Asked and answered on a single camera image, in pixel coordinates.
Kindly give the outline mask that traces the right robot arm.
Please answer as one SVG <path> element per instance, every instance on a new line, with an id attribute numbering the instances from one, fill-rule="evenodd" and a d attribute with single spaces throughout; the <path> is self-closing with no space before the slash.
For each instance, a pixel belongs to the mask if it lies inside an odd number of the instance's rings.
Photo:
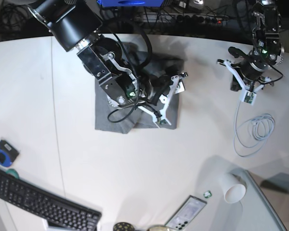
<path id="1" fill-rule="evenodd" d="M 147 34 L 134 22 L 131 26 L 143 38 L 147 53 L 133 61 L 118 36 L 107 38 L 101 28 L 112 20 L 102 20 L 83 0 L 36 0 L 27 5 L 31 14 L 54 35 L 65 51 L 77 49 L 84 68 L 96 78 L 115 112 L 140 109 L 157 126 L 169 124 L 167 110 L 175 94 L 184 91 L 181 73 L 174 67 L 157 77 L 144 68 L 153 58 Z"/>

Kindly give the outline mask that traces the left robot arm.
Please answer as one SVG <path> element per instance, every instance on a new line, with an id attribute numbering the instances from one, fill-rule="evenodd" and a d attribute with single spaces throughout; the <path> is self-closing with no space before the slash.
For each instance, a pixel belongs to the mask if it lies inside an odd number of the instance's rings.
<path id="1" fill-rule="evenodd" d="M 255 27 L 251 31 L 252 50 L 246 54 L 242 50 L 229 47 L 228 52 L 235 58 L 241 58 L 239 63 L 231 64 L 238 77 L 233 77 L 232 91 L 239 91 L 243 86 L 254 91 L 255 84 L 263 86 L 274 85 L 283 75 L 275 66 L 283 61 L 284 47 L 280 42 L 279 29 L 281 15 L 274 0 L 257 0 L 251 9 L 255 17 Z"/>

